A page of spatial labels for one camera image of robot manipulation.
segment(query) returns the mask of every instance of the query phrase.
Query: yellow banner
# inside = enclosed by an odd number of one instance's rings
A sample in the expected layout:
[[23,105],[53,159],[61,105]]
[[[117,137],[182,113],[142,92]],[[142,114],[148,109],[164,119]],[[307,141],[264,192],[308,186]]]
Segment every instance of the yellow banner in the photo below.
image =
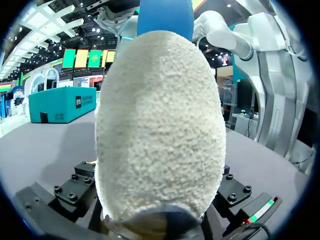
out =
[[75,68],[86,68],[87,67],[87,58],[88,58],[88,49],[79,49],[76,53],[76,59],[75,59]]
[[116,51],[109,50],[106,56],[106,62],[113,63],[115,61],[115,55],[116,55]]
[[102,68],[106,66],[107,55],[108,55],[108,50],[103,50],[102,64],[101,64]]
[[192,0],[193,12],[197,11],[207,0]]

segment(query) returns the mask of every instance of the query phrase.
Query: striped label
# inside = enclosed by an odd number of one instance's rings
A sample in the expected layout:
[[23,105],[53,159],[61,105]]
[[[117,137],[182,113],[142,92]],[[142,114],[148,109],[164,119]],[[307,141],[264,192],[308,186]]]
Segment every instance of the striped label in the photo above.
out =
[[251,216],[247,222],[248,223],[255,223],[256,221],[259,220],[259,218],[262,217],[263,214],[265,214],[270,208],[271,206],[274,204],[275,202],[273,200],[269,200],[259,211],[257,211],[253,216]]

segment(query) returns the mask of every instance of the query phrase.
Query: ceiling lights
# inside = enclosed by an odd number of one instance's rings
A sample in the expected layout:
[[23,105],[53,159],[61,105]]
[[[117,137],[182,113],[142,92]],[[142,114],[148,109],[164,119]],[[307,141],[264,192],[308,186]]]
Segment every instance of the ceiling lights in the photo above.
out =
[[[19,39],[19,43],[3,63],[2,71],[0,72],[0,80],[8,77],[9,74],[13,72],[14,67],[19,67],[21,63],[26,61],[25,59],[29,59],[31,53],[37,52],[38,50],[35,49],[35,46],[44,48],[48,51],[49,45],[45,41],[50,40],[53,44],[59,43],[61,38],[57,36],[57,34],[64,32],[70,38],[75,37],[76,33],[73,29],[82,25],[84,20],[80,18],[66,23],[61,18],[72,13],[75,10],[75,6],[70,5],[58,12],[54,12],[51,7],[49,7],[51,3],[52,1],[47,1],[39,6],[35,3],[31,3],[28,9],[26,9],[25,14],[20,18],[20,27],[18,26],[17,32],[22,32],[24,27],[30,29],[30,32],[23,37],[23,39]],[[11,36],[9,38],[9,41],[11,42],[14,40],[18,40],[18,36]],[[4,70],[3,68],[6,66],[13,67],[9,70]]]

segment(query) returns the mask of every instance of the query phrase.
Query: black cable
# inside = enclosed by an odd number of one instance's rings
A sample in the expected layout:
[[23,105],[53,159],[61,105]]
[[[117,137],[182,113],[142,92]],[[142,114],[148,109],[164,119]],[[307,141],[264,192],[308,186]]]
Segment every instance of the black cable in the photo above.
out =
[[268,238],[267,238],[268,240],[270,240],[272,238],[272,234],[271,234],[270,230],[264,224],[259,223],[259,222],[253,222],[253,223],[248,223],[248,224],[245,224],[245,225],[238,227],[236,230],[229,233],[227,236],[225,236],[221,240],[232,240],[232,239],[236,238],[237,236],[239,236],[240,234],[245,233],[249,229],[257,229],[257,230],[254,231],[253,233],[245,236],[244,238],[242,238],[243,240],[250,239],[258,231],[260,231],[260,229],[263,229],[266,232],[266,234],[268,236]]
[[310,160],[310,158],[314,155],[314,152],[310,155],[310,157],[308,157],[307,159],[303,160],[303,161],[297,161],[297,162],[293,162],[292,164],[298,164],[298,168],[300,168],[300,164]]
[[246,135],[247,134],[247,132],[248,132],[248,138],[250,137],[250,130],[249,130],[249,128],[250,128],[250,126],[251,126],[251,124],[252,124],[252,119],[251,118],[249,118],[249,121],[248,121],[248,129],[245,131],[245,134],[244,135]]

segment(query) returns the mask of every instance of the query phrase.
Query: gray table surface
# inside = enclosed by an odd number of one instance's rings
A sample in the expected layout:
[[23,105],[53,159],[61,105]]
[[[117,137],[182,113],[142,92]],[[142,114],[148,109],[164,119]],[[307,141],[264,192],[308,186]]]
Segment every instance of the gray table surface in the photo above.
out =
[[[90,112],[69,124],[27,123],[0,138],[0,177],[8,196],[34,182],[53,192],[54,185],[68,180],[75,165],[94,161],[95,124]],[[266,223],[274,232],[291,213],[308,183],[308,177],[275,152],[232,130],[227,131],[226,164],[252,196],[263,192],[279,196],[283,203]],[[226,219],[208,210],[215,239],[228,225]],[[255,239],[264,239],[263,231]]]

